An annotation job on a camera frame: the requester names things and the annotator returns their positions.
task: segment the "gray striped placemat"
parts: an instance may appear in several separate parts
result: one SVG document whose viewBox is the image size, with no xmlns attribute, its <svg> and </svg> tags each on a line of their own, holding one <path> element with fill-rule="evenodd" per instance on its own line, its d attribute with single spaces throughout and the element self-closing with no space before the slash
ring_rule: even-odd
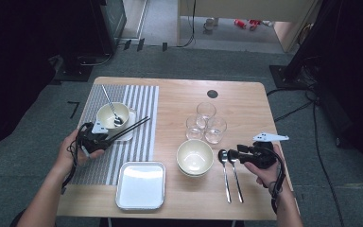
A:
<svg viewBox="0 0 363 227">
<path fill-rule="evenodd" d="M 137 112 L 136 121 L 145 116 L 151 119 L 137 129 L 129 141 L 115 141 L 103 155 L 86 167 L 78 167 L 70 183 L 117 185 L 120 167 L 125 162 L 152 161 L 158 107 L 158 86 L 105 85 L 111 101 L 122 102 Z M 108 101 L 101 84 L 94 84 L 84 108 L 80 124 L 95 122 L 99 108 Z"/>
</svg>

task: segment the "metal spoon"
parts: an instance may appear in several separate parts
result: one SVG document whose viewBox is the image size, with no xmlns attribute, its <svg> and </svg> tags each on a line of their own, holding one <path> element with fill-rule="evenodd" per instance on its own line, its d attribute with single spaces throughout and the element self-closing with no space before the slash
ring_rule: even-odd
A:
<svg viewBox="0 0 363 227">
<path fill-rule="evenodd" d="M 235 171 L 235 167 L 234 167 L 234 163 L 237 161 L 238 156 L 236 157 L 236 155 L 234 155 L 234 154 L 235 153 L 232 153 L 232 152 L 228 151 L 228 161 L 233 166 L 233 172 L 234 172 L 235 180 L 237 181 L 238 198 L 240 199 L 240 202 L 244 202 L 243 195 L 241 195 L 240 184 L 238 183 L 238 179 L 237 179 L 237 172 Z"/>
<path fill-rule="evenodd" d="M 111 109 L 112 109 L 112 112 L 113 112 L 113 114 L 114 114 L 114 126 L 115 127 L 119 127 L 119 126 L 121 126 L 122 124 L 123 124 L 123 120 L 122 120 L 122 118 L 120 118 L 117 114 L 116 114 L 116 112 L 114 111 L 114 107 L 113 107 L 113 105 L 112 105 L 112 102 L 111 102 L 111 100 L 109 99 L 109 97 L 108 97 L 108 94 L 106 93 L 106 90 L 105 90 L 105 87 L 104 87 L 104 85 L 101 85 L 102 86 L 102 91 L 104 91 L 104 94 L 105 94 L 105 97 L 108 99 L 108 103 L 109 103 L 109 105 L 111 106 Z"/>
<path fill-rule="evenodd" d="M 224 149 L 220 150 L 217 154 L 217 158 L 219 162 L 223 164 L 223 174 L 225 175 L 225 185 L 226 185 L 226 197 L 228 198 L 228 203 L 231 203 L 231 193 L 229 192 L 229 183 L 228 183 L 228 175 L 226 174 L 225 164 L 228 161 L 228 152 Z"/>
</svg>

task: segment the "clear glass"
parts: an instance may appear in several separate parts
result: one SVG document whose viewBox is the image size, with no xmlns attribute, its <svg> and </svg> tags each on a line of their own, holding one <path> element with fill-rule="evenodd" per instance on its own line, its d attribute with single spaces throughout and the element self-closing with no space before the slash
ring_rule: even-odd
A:
<svg viewBox="0 0 363 227">
<path fill-rule="evenodd" d="M 189 116 L 185 121 L 185 125 L 187 127 L 185 132 L 187 139 L 202 139 L 206 128 L 206 121 L 201 115 Z"/>
<path fill-rule="evenodd" d="M 222 140 L 227 128 L 225 119 L 220 116 L 211 117 L 205 130 L 206 141 L 210 144 L 218 144 Z"/>
<path fill-rule="evenodd" d="M 216 107 L 209 102 L 201 102 L 197 106 L 197 114 L 201 115 L 206 121 L 216 114 Z"/>
</svg>

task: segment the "floor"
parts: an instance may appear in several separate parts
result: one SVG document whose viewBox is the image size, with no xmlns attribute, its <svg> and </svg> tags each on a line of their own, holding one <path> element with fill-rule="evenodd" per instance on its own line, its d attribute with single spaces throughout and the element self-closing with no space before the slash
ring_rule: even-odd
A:
<svg viewBox="0 0 363 227">
<path fill-rule="evenodd" d="M 146 45 L 162 45 L 169 47 L 177 44 L 177 6 L 178 0 L 124 0 L 128 22 L 122 39 L 132 40 L 138 44 L 145 39 Z M 279 43 L 273 26 L 261 24 L 250 31 L 248 19 L 240 19 L 247 24 L 243 29 L 234 24 L 234 19 L 220 18 L 212 32 L 204 32 L 203 25 L 207 18 L 181 17 L 179 46 L 192 42 L 186 48 L 216 49 L 231 51 L 250 51 L 261 53 L 285 53 Z M 289 54 L 294 54 L 298 46 Z"/>
</svg>

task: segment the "white bowl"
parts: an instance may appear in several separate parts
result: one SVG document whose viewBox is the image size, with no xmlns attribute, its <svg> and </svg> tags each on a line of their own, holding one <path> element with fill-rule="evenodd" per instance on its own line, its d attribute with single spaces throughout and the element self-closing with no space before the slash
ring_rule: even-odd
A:
<svg viewBox="0 0 363 227">
<path fill-rule="evenodd" d="M 102 106 L 96 113 L 96 120 L 100 121 L 102 126 L 105 127 L 109 135 L 114 135 L 122 131 L 128 124 L 130 118 L 130 110 L 125 104 L 120 102 L 113 102 L 114 112 L 123 120 L 120 126 L 114 125 L 114 114 L 109 104 Z"/>
<path fill-rule="evenodd" d="M 187 140 L 179 146 L 177 162 L 182 173 L 190 177 L 204 175 L 214 163 L 211 147 L 201 140 Z"/>
</svg>

